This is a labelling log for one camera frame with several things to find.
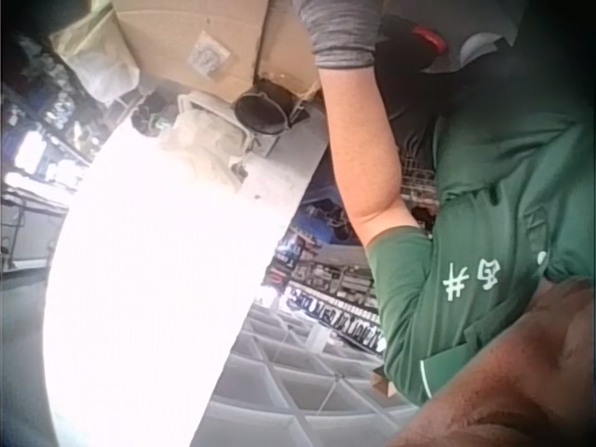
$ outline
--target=person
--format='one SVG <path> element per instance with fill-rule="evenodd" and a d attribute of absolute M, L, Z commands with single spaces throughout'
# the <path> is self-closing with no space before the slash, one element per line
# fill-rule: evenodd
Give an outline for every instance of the person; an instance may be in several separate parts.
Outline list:
<path fill-rule="evenodd" d="M 533 301 L 400 431 L 393 447 L 594 445 L 594 289 Z"/>
<path fill-rule="evenodd" d="M 533 297 L 571 277 L 593 281 L 593 101 L 563 82 L 563 59 L 533 61 L 539 34 L 520 30 L 513 74 L 459 95 L 432 132 L 423 122 L 412 135 L 412 114 L 390 125 L 375 78 L 382 2 L 293 3 L 319 69 L 335 179 L 374 276 L 386 375 L 422 405 Z M 416 140 L 436 171 L 432 238 L 400 195 L 399 151 Z"/>

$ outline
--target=black object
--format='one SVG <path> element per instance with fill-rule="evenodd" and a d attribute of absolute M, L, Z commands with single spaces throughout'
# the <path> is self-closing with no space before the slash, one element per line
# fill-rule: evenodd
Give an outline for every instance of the black object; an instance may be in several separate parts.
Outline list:
<path fill-rule="evenodd" d="M 237 120 L 263 135 L 279 135 L 291 126 L 296 101 L 284 87 L 262 79 L 234 103 Z"/>

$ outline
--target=cardboard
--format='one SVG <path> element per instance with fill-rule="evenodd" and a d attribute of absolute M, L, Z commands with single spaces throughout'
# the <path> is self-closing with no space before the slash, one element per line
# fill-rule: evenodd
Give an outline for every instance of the cardboard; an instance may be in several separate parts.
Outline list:
<path fill-rule="evenodd" d="M 303 99 L 319 88 L 310 38 L 291 0 L 270 1 L 258 74 Z"/>
<path fill-rule="evenodd" d="M 120 28 L 142 71 L 233 102 L 251 88 L 268 0 L 114 0 Z M 210 76 L 189 58 L 201 34 L 229 51 Z"/>
<path fill-rule="evenodd" d="M 383 367 L 379 367 L 372 371 L 371 385 L 372 388 L 388 398 L 398 394 L 398 390 L 395 388 L 395 385 L 393 385 L 393 382 L 389 382 L 389 379 L 386 378 Z"/>

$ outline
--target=green shirt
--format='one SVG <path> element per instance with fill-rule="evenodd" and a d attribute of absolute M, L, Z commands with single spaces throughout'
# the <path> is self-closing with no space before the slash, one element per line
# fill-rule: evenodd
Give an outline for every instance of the green shirt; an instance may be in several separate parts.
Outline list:
<path fill-rule="evenodd" d="M 367 249 L 386 374 L 415 404 L 520 316 L 541 277 L 594 277 L 593 108 L 508 98 L 478 95 L 444 126 L 432 239 L 393 228 Z"/>

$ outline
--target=metal rack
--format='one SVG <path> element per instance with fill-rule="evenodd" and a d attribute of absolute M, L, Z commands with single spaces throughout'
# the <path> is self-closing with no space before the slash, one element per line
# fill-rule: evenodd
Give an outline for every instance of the metal rack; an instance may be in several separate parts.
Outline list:
<path fill-rule="evenodd" d="M 439 206 L 435 173 L 420 168 L 413 156 L 406 154 L 401 160 L 401 196 L 409 205 L 435 209 Z"/>

